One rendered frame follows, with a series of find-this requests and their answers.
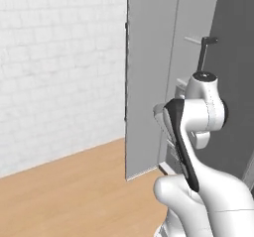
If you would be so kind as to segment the pale grey fridge rack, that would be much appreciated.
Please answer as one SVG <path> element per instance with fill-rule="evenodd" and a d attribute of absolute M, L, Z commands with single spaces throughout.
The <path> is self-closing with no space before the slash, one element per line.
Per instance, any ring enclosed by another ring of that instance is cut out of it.
<path fill-rule="evenodd" d="M 184 36 L 184 40 L 190 43 L 194 43 L 196 45 L 201 45 L 201 38 L 194 36 Z"/>

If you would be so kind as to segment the light grey fridge door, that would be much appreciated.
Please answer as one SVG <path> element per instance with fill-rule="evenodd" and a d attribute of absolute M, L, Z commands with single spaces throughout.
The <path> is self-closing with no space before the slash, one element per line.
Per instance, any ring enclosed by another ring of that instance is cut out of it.
<path fill-rule="evenodd" d="M 128 0 L 125 65 L 125 178 L 155 169 L 161 131 L 153 108 L 168 85 L 179 0 Z"/>

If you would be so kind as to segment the grey fridge body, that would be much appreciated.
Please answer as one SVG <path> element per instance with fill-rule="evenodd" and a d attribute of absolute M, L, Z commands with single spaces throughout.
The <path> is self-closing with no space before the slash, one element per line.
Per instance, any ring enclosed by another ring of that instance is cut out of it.
<path fill-rule="evenodd" d="M 165 25 L 165 78 L 162 102 L 175 96 L 179 83 L 187 83 L 197 70 L 201 45 L 184 40 L 184 36 L 207 37 L 210 33 L 217 0 L 167 0 Z"/>

